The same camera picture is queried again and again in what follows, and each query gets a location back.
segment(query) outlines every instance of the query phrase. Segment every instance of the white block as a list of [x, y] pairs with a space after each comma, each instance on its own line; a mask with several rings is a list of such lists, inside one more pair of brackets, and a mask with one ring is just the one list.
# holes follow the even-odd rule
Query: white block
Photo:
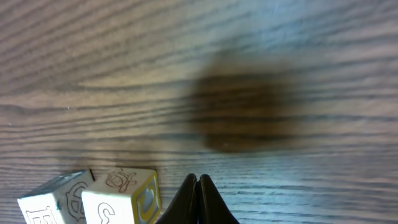
[[162, 209], [156, 170], [114, 168], [81, 196], [88, 224], [154, 223]]
[[86, 223], [81, 192], [92, 184], [89, 170], [61, 175], [18, 199], [28, 224]]

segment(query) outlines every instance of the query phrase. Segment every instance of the wooden table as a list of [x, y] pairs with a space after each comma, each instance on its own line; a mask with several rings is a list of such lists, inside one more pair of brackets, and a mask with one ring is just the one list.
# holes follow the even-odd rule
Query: wooden table
[[210, 174], [241, 223], [398, 223], [398, 1], [0, 2], [0, 222], [56, 175]]

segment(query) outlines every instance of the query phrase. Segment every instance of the dark wooden surface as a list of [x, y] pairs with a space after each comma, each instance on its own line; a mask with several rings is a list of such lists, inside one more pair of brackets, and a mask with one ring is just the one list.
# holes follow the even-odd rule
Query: dark wooden surface
[[241, 223], [398, 223], [398, 1], [0, 2], [0, 222], [56, 175], [210, 174]]

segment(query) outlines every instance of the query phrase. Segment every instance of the table surface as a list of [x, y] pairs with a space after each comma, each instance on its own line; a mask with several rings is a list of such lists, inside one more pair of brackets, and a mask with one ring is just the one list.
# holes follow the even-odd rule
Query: table surface
[[241, 223], [398, 223], [398, 1], [0, 2], [0, 222], [70, 170], [209, 174]]

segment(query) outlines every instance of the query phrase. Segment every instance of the black plastic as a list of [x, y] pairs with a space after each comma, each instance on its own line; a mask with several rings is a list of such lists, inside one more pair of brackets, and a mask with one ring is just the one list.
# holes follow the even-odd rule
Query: black plastic
[[188, 174], [157, 224], [239, 224], [209, 175]]
[[197, 177], [195, 174], [188, 174], [180, 189], [175, 194], [172, 202], [157, 221], [158, 224], [197, 224], [198, 204], [195, 190]]

